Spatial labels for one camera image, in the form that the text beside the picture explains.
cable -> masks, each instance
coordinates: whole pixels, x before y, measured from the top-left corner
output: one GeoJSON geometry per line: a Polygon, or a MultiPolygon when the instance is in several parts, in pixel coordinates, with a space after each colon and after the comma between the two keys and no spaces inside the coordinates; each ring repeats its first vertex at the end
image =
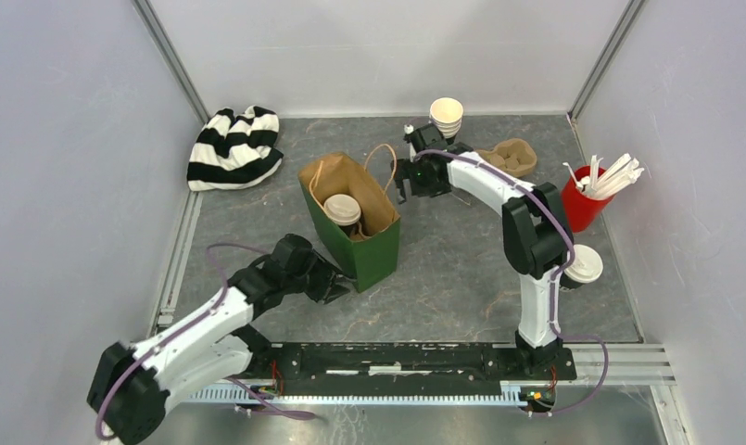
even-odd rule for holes
{"type": "Polygon", "coordinates": [[[211,253],[211,251],[214,248],[242,248],[244,250],[249,250],[251,252],[255,252],[255,253],[259,253],[263,255],[268,253],[266,250],[263,250],[260,248],[253,248],[251,246],[245,246],[242,244],[235,244],[235,243],[215,243],[206,248],[207,261],[209,262],[209,264],[214,266],[215,269],[217,269],[217,273],[220,275],[220,279],[222,282],[222,291],[220,292],[220,297],[217,298],[217,301],[215,301],[214,304],[212,304],[208,310],[198,315],[195,319],[191,320],[189,323],[173,331],[167,337],[163,338],[162,341],[160,341],[157,345],[152,347],[150,350],[146,351],[143,355],[141,355],[140,358],[138,358],[138,360],[133,362],[133,364],[130,365],[129,368],[125,369],[124,372],[121,373],[119,378],[116,379],[116,382],[113,383],[113,385],[110,387],[110,390],[107,392],[107,395],[103,399],[103,402],[100,404],[100,409],[97,410],[97,418],[95,420],[95,435],[97,436],[98,439],[113,440],[116,438],[115,434],[110,435],[110,436],[105,434],[105,432],[103,431],[103,421],[105,420],[105,416],[107,414],[107,407],[110,405],[110,401],[113,400],[113,397],[116,395],[117,392],[119,392],[119,388],[121,388],[121,385],[130,377],[130,375],[132,375],[133,372],[136,369],[138,369],[146,360],[150,359],[154,354],[158,353],[160,350],[168,346],[168,344],[171,343],[174,339],[181,336],[188,330],[192,329],[196,324],[199,324],[200,322],[205,320],[207,317],[209,317],[225,301],[225,297],[228,295],[228,289],[229,289],[228,275],[225,273],[225,271],[222,269],[220,264],[217,262],[217,259],[214,257],[214,255],[211,253]]]}
{"type": "Polygon", "coordinates": [[[547,392],[554,390],[555,386],[558,385],[558,373],[555,370],[554,364],[550,366],[550,373],[552,377],[550,378],[550,385],[547,387],[547,392]]]}
{"type": "Polygon", "coordinates": [[[285,392],[285,379],[280,374],[280,370],[277,369],[276,360],[272,360],[272,382],[274,382],[274,389],[277,391],[277,395],[282,396],[285,392]]]}
{"type": "Polygon", "coordinates": [[[559,235],[561,235],[561,238],[563,239],[563,242],[566,244],[566,247],[569,249],[569,258],[566,260],[564,264],[559,266],[550,276],[550,319],[548,320],[548,323],[550,324],[550,330],[553,334],[555,334],[556,337],[562,339],[563,341],[572,342],[572,341],[584,341],[584,340],[591,340],[599,343],[601,346],[601,353],[604,357],[604,362],[602,364],[601,368],[601,375],[599,377],[599,382],[596,384],[596,387],[594,387],[591,392],[581,401],[574,403],[572,405],[569,405],[567,407],[561,408],[559,410],[553,411],[551,413],[537,413],[537,415],[543,415],[543,416],[552,416],[553,414],[557,413],[567,413],[570,411],[573,411],[576,408],[579,408],[582,405],[585,405],[588,403],[591,399],[596,397],[596,395],[599,393],[601,386],[604,384],[604,379],[607,378],[607,371],[610,368],[610,353],[607,350],[607,345],[604,344],[604,341],[594,335],[583,335],[583,336],[564,336],[561,334],[561,331],[558,330],[558,328],[555,327],[556,321],[556,307],[558,306],[558,289],[555,286],[556,281],[561,276],[561,273],[563,273],[564,270],[566,270],[567,267],[572,265],[572,262],[575,261],[575,245],[572,243],[572,239],[569,237],[569,235],[566,233],[565,230],[563,230],[563,226],[558,222],[558,220],[555,219],[555,216],[550,213],[550,211],[547,209],[547,206],[545,206],[533,193],[531,193],[530,190],[527,188],[517,184],[516,181],[512,177],[510,177],[508,174],[496,169],[495,167],[485,163],[485,162],[478,162],[473,159],[464,158],[462,156],[455,155],[453,153],[449,153],[446,151],[441,150],[435,150],[433,148],[428,148],[426,150],[422,150],[419,153],[416,154],[416,156],[413,158],[414,161],[416,161],[418,158],[424,156],[424,155],[438,155],[443,156],[444,158],[449,158],[452,160],[458,160],[460,162],[465,162],[468,164],[472,164],[478,168],[481,168],[488,173],[492,174],[493,176],[496,176],[497,178],[501,179],[503,183],[510,186],[514,190],[522,193],[528,199],[530,199],[536,206],[541,210],[542,214],[547,217],[547,219],[552,223],[552,225],[555,227],[555,230],[558,232],[559,235]]]}
{"type": "Polygon", "coordinates": [[[226,377],[225,380],[228,380],[229,382],[233,383],[234,385],[240,387],[243,389],[250,397],[255,399],[256,401],[260,402],[261,405],[265,406],[266,408],[270,409],[271,411],[251,411],[250,413],[253,414],[262,414],[262,415],[281,415],[282,417],[287,417],[289,419],[294,420],[312,420],[316,417],[318,417],[315,413],[311,413],[309,411],[287,411],[287,410],[281,410],[280,408],[277,408],[276,406],[272,405],[271,403],[268,403],[265,399],[263,399],[259,394],[256,394],[255,391],[250,389],[247,385],[242,383],[236,378],[233,377],[226,377]]]}

black and white striped fabric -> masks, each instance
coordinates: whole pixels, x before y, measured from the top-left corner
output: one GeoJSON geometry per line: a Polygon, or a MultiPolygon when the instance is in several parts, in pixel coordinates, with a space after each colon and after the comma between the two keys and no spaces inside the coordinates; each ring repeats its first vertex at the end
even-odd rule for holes
{"type": "Polygon", "coordinates": [[[277,115],[266,108],[253,106],[241,116],[221,109],[193,146],[187,166],[190,190],[240,190],[259,184],[283,162],[283,153],[274,148],[279,131],[277,115]]]}

cup lid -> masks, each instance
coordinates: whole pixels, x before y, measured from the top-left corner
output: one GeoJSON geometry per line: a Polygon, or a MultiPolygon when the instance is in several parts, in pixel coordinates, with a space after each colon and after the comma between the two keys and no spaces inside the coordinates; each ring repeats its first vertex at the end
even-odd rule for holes
{"type": "Polygon", "coordinates": [[[332,195],[323,203],[326,216],[335,224],[347,226],[361,218],[361,208],[353,197],[344,194],[332,195]]]}
{"type": "Polygon", "coordinates": [[[584,285],[593,283],[601,276],[603,263],[596,250],[582,244],[575,244],[575,261],[563,273],[584,285]]]}

paper bag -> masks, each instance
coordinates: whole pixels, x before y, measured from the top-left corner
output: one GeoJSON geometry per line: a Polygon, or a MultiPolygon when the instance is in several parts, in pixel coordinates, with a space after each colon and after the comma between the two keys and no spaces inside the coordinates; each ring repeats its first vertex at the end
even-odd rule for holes
{"type": "Polygon", "coordinates": [[[386,196],[385,189],[366,170],[375,150],[385,146],[396,158],[394,149],[377,146],[364,166],[345,153],[332,153],[316,159],[298,174],[302,193],[315,231],[334,257],[340,269],[356,278],[362,292],[397,269],[399,254],[399,213],[386,196]],[[361,207],[359,235],[348,237],[323,211],[323,202],[332,195],[350,195],[361,207]]]}

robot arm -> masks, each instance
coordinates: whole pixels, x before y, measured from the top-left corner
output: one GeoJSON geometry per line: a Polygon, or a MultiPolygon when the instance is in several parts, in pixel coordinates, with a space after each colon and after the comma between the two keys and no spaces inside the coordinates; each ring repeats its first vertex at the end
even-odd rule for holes
{"type": "Polygon", "coordinates": [[[288,294],[305,293],[315,301],[331,302],[348,292],[340,284],[343,278],[307,239],[286,235],[271,255],[231,277],[222,302],[220,290],[166,331],[129,347],[117,342],[107,348],[87,401],[100,413],[122,373],[143,359],[112,395],[104,413],[104,421],[123,443],[139,443],[191,394],[248,368],[258,350],[245,342],[251,338],[246,333],[254,331],[250,322],[288,294]]]}
{"type": "Polygon", "coordinates": [[[567,234],[568,228],[563,204],[557,188],[552,184],[533,184],[509,175],[507,183],[490,171],[480,168],[487,164],[465,144],[449,144],[432,124],[414,130],[406,126],[405,140],[410,145],[409,159],[398,159],[397,186],[400,202],[406,200],[404,180],[408,179],[411,194],[435,197],[447,193],[452,187],[463,189],[493,209],[503,225],[504,251],[507,260],[520,274],[522,312],[516,333],[518,347],[530,350],[531,362],[542,361],[561,346],[550,328],[552,320],[558,329],[557,270],[566,261],[567,247],[555,227],[545,215],[524,196],[527,190],[535,195],[556,217],[567,234]],[[453,160],[438,156],[420,156],[425,150],[439,150],[454,155],[453,160]],[[534,224],[532,216],[541,218],[534,224]]]}

